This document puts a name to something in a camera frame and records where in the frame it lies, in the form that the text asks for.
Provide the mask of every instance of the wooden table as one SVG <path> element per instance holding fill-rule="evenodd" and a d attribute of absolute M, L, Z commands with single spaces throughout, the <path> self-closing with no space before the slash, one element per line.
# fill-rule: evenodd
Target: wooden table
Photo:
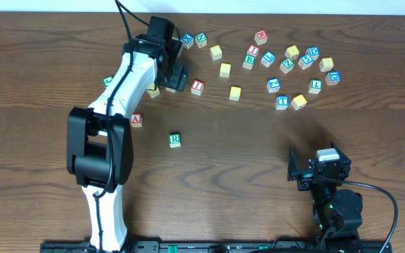
<path fill-rule="evenodd" d="M 399 204 L 394 252 L 405 252 L 405 17 L 345 15 L 161 14 L 181 33 L 205 32 L 208 45 L 184 49 L 190 67 L 183 93 L 144 95 L 136 109 L 144 125 L 132 129 L 135 161 L 124 186 L 131 234 L 163 240 L 272 240 L 319 233 L 311 197 L 286 181 L 288 148 L 302 159 L 331 141 L 353 161 L 352 181 L 389 190 Z M 140 15 L 149 20 L 150 15 Z M 146 27 L 129 18 L 133 35 Z M 242 68 L 254 33 L 277 55 L 266 68 Z M 120 66 L 126 42 L 116 13 L 0 13 L 0 252 L 36 252 L 45 240 L 91 235 L 86 200 L 65 168 L 67 115 L 104 90 L 102 79 Z M 219 44 L 223 58 L 212 61 Z M 278 66 L 288 46 L 318 46 L 342 75 L 337 86 L 308 94 L 311 78 L 326 73 Z M 219 77 L 231 63 L 231 77 Z M 302 93 L 305 108 L 276 111 L 266 81 L 278 94 Z M 206 83 L 202 96 L 190 91 Z M 231 86 L 243 88 L 231 101 Z M 169 148 L 180 131 L 182 148 Z M 383 239 L 393 218 L 381 193 L 364 196 L 365 239 Z"/>

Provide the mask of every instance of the wooden block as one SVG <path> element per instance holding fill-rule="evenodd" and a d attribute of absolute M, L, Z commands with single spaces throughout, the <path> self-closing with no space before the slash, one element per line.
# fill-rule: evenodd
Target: wooden block
<path fill-rule="evenodd" d="M 288 107 L 288 97 L 278 96 L 276 99 L 276 110 L 285 110 Z"/>
<path fill-rule="evenodd" d="M 307 100 L 306 100 L 306 98 L 304 98 L 303 95 L 296 96 L 292 100 L 292 106 L 295 110 L 299 110 L 299 109 L 303 108 L 304 106 L 306 106 L 306 104 L 307 104 Z"/>
<path fill-rule="evenodd" d="M 181 40 L 187 49 L 190 49 L 190 47 L 192 47 L 193 43 L 195 42 L 195 39 L 190 34 L 184 34 Z"/>
<path fill-rule="evenodd" d="M 259 49 L 258 47 L 251 45 L 251 46 L 247 49 L 246 54 L 248 54 L 248 55 L 250 55 L 250 56 L 257 57 L 257 55 L 259 54 L 259 50 L 260 50 L 260 49 Z"/>
<path fill-rule="evenodd" d="M 310 58 L 310 56 L 308 55 L 304 55 L 300 58 L 300 61 L 298 63 L 298 65 L 303 69 L 307 69 L 308 67 L 310 67 L 312 65 L 312 63 L 314 63 L 314 60 L 312 58 Z"/>
<path fill-rule="evenodd" d="M 312 46 L 307 49 L 306 54 L 310 56 L 312 60 L 316 60 L 320 56 L 320 50 L 318 50 L 316 46 Z"/>
<path fill-rule="evenodd" d="M 159 86 L 156 88 L 156 90 L 154 90 L 155 88 L 155 84 L 154 82 L 152 82 L 149 86 L 148 86 L 148 90 L 146 90 L 146 92 L 148 92 L 148 95 L 151 98 L 155 98 L 156 96 L 159 96 L 160 94 L 160 90 L 159 90 Z"/>
<path fill-rule="evenodd" d="M 267 39 L 268 34 L 265 32 L 265 30 L 256 32 L 254 36 L 254 40 L 256 41 L 257 45 L 265 44 Z"/>
<path fill-rule="evenodd" d="M 268 80 L 266 83 L 266 88 L 268 89 L 269 93 L 277 92 L 281 88 L 281 83 L 279 82 L 279 79 L 273 78 Z"/>
<path fill-rule="evenodd" d="M 229 77 L 231 73 L 231 64 L 222 63 L 221 67 L 219 68 L 219 76 L 220 77 Z"/>
<path fill-rule="evenodd" d="M 321 91 L 321 80 L 313 79 L 309 82 L 309 93 L 318 94 Z"/>
<path fill-rule="evenodd" d="M 265 67 L 269 67 L 274 63 L 274 59 L 276 59 L 276 56 L 272 52 L 268 51 L 264 54 L 264 56 L 262 56 L 260 63 L 265 65 Z"/>
<path fill-rule="evenodd" d="M 285 56 L 291 60 L 298 58 L 299 54 L 300 54 L 300 51 L 298 50 L 298 48 L 296 46 L 291 46 L 291 47 L 287 48 L 287 50 L 285 51 Z"/>
<path fill-rule="evenodd" d="M 326 83 L 329 86 L 338 84 L 340 80 L 340 73 L 338 71 L 331 71 L 326 75 Z"/>
<path fill-rule="evenodd" d="M 204 83 L 198 80 L 193 81 L 193 84 L 191 86 L 191 93 L 201 96 L 201 93 L 203 92 L 204 89 Z"/>
<path fill-rule="evenodd" d="M 141 114 L 134 113 L 131 116 L 131 126 L 132 127 L 141 127 L 143 124 L 143 119 L 141 118 Z"/>
<path fill-rule="evenodd" d="M 173 40 L 178 41 L 179 39 L 176 37 L 173 37 Z M 181 48 L 179 49 L 179 52 L 177 53 L 177 57 L 181 56 L 183 49 L 184 49 L 184 42 L 182 41 Z"/>
<path fill-rule="evenodd" d="M 106 77 L 106 78 L 103 79 L 103 83 L 104 83 L 104 87 L 105 87 L 105 88 L 109 87 L 109 85 L 110 85 L 112 79 L 113 79 L 112 76 Z"/>
<path fill-rule="evenodd" d="M 279 68 L 282 70 L 282 72 L 284 72 L 284 74 L 287 74 L 293 69 L 294 66 L 295 64 L 293 61 L 291 61 L 291 59 L 285 59 Z"/>
<path fill-rule="evenodd" d="M 202 48 L 203 46 L 207 45 L 207 37 L 205 36 L 205 34 L 200 33 L 196 35 L 196 45 L 198 46 L 198 48 Z"/>
<path fill-rule="evenodd" d="M 177 148 L 181 146 L 181 134 L 168 135 L 169 146 L 171 148 Z"/>
<path fill-rule="evenodd" d="M 251 70 L 255 61 L 256 61 L 256 58 L 254 56 L 247 54 L 245 56 L 245 60 L 243 60 L 243 67 Z"/>
<path fill-rule="evenodd" d="M 212 57 L 212 60 L 221 59 L 221 57 L 223 57 L 223 51 L 221 50 L 221 47 L 219 47 L 218 45 L 211 47 L 210 56 Z"/>
<path fill-rule="evenodd" d="M 323 58 L 323 59 L 321 59 L 321 61 L 320 61 L 320 70 L 322 72 L 332 70 L 333 67 L 334 67 L 334 61 L 332 60 L 332 58 Z"/>
<path fill-rule="evenodd" d="M 175 89 L 171 89 L 171 88 L 168 88 L 168 87 L 165 87 L 165 91 L 169 91 L 171 93 L 176 93 Z"/>
<path fill-rule="evenodd" d="M 229 96 L 229 99 L 239 101 L 241 93 L 242 93 L 242 89 L 240 87 L 232 86 L 231 95 Z"/>

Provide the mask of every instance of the white backdrop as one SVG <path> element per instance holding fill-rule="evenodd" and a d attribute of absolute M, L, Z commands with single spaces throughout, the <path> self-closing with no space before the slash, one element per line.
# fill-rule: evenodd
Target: white backdrop
<path fill-rule="evenodd" d="M 405 15 L 405 0 L 120 0 L 133 12 Z M 0 11 L 116 11 L 113 0 L 0 0 Z"/>

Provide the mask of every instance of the green block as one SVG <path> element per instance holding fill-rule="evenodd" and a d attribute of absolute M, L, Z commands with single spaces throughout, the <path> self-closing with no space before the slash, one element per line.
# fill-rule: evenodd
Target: green block
<path fill-rule="evenodd" d="M 177 253 L 177 246 L 168 246 L 168 253 Z"/>
<path fill-rule="evenodd" d="M 285 59 L 285 60 L 282 62 L 282 64 L 284 64 L 284 66 L 285 66 L 286 68 L 291 68 L 291 67 L 294 65 L 294 63 L 293 63 L 293 61 L 291 61 L 291 59 Z"/>
<path fill-rule="evenodd" d="M 200 33 L 200 34 L 196 35 L 196 39 L 198 40 L 198 42 L 203 42 L 203 41 L 207 40 L 207 37 L 205 36 L 205 34 Z"/>
<path fill-rule="evenodd" d="M 312 83 L 311 83 L 311 88 L 313 88 L 313 89 L 321 89 L 321 81 L 320 80 L 315 80 L 315 79 L 313 79 L 312 80 Z"/>
<path fill-rule="evenodd" d="M 109 87 L 110 83 L 112 82 L 112 79 L 113 79 L 112 76 L 106 77 L 106 78 L 103 79 L 103 83 L 104 83 L 105 88 Z"/>
<path fill-rule="evenodd" d="M 180 134 L 170 134 L 169 138 L 169 146 L 171 148 L 177 148 L 181 146 L 181 135 Z"/>
<path fill-rule="evenodd" d="M 249 63 L 249 64 L 254 64 L 255 60 L 256 60 L 256 58 L 254 56 L 246 55 L 244 62 Z"/>

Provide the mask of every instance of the wood grain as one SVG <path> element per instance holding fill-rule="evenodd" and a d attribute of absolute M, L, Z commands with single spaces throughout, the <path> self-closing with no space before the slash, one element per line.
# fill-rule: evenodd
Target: wood grain
<path fill-rule="evenodd" d="M 202 96 L 168 93 L 141 99 L 142 128 L 132 129 L 134 168 L 124 188 L 131 234 L 163 240 L 273 240 L 317 230 L 309 193 L 286 181 L 288 148 L 301 160 L 336 141 L 351 157 L 349 179 L 388 189 L 400 208 L 392 239 L 405 252 L 405 17 L 343 15 L 161 14 L 181 33 L 205 32 L 208 45 L 179 59 L 189 80 L 206 84 Z M 146 20 L 149 15 L 140 15 Z M 133 34 L 146 31 L 131 18 Z M 242 68 L 253 34 L 266 29 L 276 63 Z M 102 91 L 120 64 L 126 34 L 116 13 L 0 13 L 0 252 L 36 252 L 45 240 L 90 236 L 86 200 L 65 168 L 66 120 Z M 223 58 L 213 62 L 209 46 Z M 337 86 L 307 94 L 316 65 L 284 75 L 285 48 L 318 46 L 341 71 Z M 219 64 L 231 63 L 231 77 Z M 295 112 L 274 109 L 266 92 L 278 77 L 280 94 L 307 95 Z M 240 101 L 229 89 L 240 86 Z M 167 134 L 180 131 L 183 147 Z M 392 220 L 384 195 L 364 195 L 361 237 L 382 239 Z"/>

